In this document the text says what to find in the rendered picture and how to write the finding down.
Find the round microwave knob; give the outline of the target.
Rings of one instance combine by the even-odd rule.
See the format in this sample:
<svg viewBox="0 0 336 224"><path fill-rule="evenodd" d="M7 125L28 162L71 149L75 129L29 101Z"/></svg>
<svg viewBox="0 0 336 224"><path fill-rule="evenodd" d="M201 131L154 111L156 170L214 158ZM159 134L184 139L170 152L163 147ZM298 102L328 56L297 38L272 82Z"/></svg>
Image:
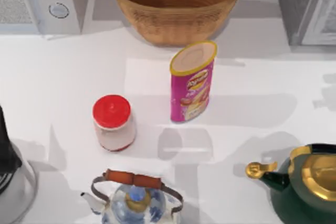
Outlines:
<svg viewBox="0 0 336 224"><path fill-rule="evenodd" d="M62 3L55 3L50 5L49 13L58 19L64 19L70 14L68 7Z"/></svg>

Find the green and gold kettle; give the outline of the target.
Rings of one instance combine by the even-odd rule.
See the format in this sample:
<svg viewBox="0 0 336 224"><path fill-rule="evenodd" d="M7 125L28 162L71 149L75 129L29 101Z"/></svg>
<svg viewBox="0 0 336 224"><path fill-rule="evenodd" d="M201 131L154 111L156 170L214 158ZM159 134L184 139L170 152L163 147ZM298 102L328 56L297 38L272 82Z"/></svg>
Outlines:
<svg viewBox="0 0 336 224"><path fill-rule="evenodd" d="M290 152L281 165L251 162L251 179L270 189L283 224L336 224L336 145L313 143Z"/></svg>

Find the blue and white teapot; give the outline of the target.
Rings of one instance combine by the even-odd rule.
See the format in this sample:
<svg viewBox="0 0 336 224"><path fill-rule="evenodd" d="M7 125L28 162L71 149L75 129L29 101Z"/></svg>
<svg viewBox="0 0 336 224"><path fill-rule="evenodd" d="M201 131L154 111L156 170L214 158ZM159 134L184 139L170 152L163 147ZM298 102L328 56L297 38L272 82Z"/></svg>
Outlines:
<svg viewBox="0 0 336 224"><path fill-rule="evenodd" d="M80 196L101 224L181 224L183 196L160 178L107 169Z"/></svg>

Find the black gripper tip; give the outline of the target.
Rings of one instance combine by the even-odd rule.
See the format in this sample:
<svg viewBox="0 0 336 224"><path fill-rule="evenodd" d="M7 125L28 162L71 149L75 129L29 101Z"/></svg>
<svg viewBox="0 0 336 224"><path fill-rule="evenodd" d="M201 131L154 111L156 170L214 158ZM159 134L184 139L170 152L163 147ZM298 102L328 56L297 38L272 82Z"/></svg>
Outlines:
<svg viewBox="0 0 336 224"><path fill-rule="evenodd" d="M3 109L0 106L0 175L14 173L21 166L22 160L9 140Z"/></svg>

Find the woven wicker basket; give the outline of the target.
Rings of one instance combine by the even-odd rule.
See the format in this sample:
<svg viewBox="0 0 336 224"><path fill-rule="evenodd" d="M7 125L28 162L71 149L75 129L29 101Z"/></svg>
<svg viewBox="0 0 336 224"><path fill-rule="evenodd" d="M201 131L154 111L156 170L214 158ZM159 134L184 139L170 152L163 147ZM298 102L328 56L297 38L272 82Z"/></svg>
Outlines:
<svg viewBox="0 0 336 224"><path fill-rule="evenodd" d="M212 36L237 0L117 0L120 9L148 42L183 46Z"/></svg>

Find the silver kettle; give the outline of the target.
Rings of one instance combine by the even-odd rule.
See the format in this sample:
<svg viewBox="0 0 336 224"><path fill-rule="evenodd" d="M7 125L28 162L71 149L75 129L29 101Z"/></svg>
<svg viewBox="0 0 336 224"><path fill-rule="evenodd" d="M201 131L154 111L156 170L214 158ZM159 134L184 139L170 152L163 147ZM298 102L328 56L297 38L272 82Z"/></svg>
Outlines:
<svg viewBox="0 0 336 224"><path fill-rule="evenodd" d="M0 173L0 224L19 224L30 210L38 190L38 175L13 143L22 165L11 173Z"/></svg>

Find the white jar with red lid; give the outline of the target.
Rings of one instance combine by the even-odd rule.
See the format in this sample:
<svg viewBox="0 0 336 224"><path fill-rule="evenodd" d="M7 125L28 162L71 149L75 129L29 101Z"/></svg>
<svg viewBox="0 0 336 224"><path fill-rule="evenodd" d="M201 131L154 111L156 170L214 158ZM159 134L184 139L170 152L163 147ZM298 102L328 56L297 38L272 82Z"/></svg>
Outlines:
<svg viewBox="0 0 336 224"><path fill-rule="evenodd" d="M105 150L120 152L134 142L136 123L131 105L123 96L102 96L93 105L92 116L98 142Z"/></svg>

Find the pink can with yellow rim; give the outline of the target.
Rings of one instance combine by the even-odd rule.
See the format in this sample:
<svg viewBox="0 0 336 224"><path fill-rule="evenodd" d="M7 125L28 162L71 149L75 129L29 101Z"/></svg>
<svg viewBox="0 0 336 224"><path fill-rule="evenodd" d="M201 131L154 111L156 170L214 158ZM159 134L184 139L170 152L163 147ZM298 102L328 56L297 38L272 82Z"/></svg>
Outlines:
<svg viewBox="0 0 336 224"><path fill-rule="evenodd" d="M217 45L200 41L179 51L170 62L171 121L187 122L209 104Z"/></svg>

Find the pale microwave oven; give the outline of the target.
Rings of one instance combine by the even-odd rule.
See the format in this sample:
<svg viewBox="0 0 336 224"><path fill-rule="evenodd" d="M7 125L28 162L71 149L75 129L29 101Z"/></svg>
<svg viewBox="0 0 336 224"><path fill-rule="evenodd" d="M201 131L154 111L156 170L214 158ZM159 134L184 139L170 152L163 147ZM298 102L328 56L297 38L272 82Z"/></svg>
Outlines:
<svg viewBox="0 0 336 224"><path fill-rule="evenodd" d="M62 3L70 14L53 17L49 6ZM76 35L83 28L88 0L0 0L0 35Z"/></svg>

